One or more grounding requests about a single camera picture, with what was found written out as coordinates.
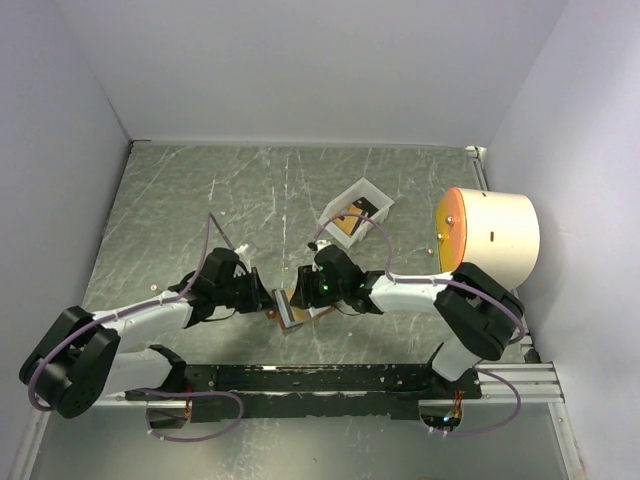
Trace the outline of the gold credit card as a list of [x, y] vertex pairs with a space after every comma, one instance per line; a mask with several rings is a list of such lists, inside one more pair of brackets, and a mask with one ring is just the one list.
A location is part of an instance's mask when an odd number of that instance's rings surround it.
[[312, 319], [316, 315], [316, 311], [313, 308], [300, 309], [296, 307], [291, 308], [292, 320], [294, 322], [306, 322]]

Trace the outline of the brown leather card holder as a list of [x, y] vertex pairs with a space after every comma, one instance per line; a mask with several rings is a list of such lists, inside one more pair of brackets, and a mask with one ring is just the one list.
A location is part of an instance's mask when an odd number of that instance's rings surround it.
[[276, 322], [283, 331], [290, 331], [335, 311], [333, 306], [308, 309], [294, 307], [291, 303], [293, 289], [273, 289], [274, 306], [266, 311], [266, 317]]

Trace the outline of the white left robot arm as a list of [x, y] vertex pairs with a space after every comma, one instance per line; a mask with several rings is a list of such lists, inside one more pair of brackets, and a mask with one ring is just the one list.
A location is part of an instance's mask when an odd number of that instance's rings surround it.
[[111, 311], [65, 309], [19, 371], [33, 407], [66, 419], [98, 399], [151, 389], [173, 399], [187, 392], [187, 363], [157, 343], [165, 333], [231, 314], [271, 310], [272, 296], [239, 251], [217, 247], [198, 268], [160, 294]]

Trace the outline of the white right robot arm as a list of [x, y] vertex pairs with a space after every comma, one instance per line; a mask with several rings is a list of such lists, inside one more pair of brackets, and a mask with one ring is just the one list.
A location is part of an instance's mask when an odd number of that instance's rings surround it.
[[439, 347], [424, 374], [426, 390], [443, 398], [483, 360], [499, 360], [524, 336], [521, 302], [473, 263], [436, 275], [363, 270], [335, 245], [318, 250], [298, 269], [290, 305], [300, 309], [344, 303], [357, 313], [439, 314], [453, 337]]

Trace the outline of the gold card with stripe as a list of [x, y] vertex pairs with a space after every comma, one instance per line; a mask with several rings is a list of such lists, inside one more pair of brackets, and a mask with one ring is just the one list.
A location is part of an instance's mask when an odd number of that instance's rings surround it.
[[364, 217], [372, 217], [378, 208], [367, 198], [359, 197], [341, 210], [341, 216], [333, 223], [347, 236], [353, 237], [363, 223]]

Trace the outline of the white plastic card bin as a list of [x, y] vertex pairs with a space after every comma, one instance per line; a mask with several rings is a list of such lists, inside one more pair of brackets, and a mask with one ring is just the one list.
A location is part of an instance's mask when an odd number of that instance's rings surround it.
[[321, 214], [317, 236], [324, 232], [345, 249], [364, 239], [373, 225], [388, 216], [394, 201], [366, 178], [355, 182], [331, 200]]

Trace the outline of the white cylinder with orange lid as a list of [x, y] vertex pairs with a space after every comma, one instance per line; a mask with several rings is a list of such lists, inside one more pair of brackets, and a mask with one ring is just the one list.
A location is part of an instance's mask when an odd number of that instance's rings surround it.
[[532, 273], [540, 230], [528, 197], [453, 187], [441, 199], [435, 221], [442, 271], [473, 263], [507, 290]]

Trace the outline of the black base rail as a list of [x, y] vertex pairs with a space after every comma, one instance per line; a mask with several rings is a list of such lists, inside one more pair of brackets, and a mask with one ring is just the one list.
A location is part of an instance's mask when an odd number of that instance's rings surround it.
[[421, 402], [451, 407], [457, 392], [481, 397], [478, 374], [467, 370], [449, 382], [428, 364], [213, 365], [186, 367], [195, 392], [237, 395], [245, 419], [342, 416], [420, 418]]

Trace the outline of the aluminium extrusion rail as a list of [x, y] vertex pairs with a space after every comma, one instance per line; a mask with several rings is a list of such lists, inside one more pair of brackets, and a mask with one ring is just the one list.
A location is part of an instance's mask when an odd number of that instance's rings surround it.
[[481, 400], [514, 403], [517, 390], [523, 403], [564, 403], [565, 397], [551, 363], [481, 364], [476, 367]]

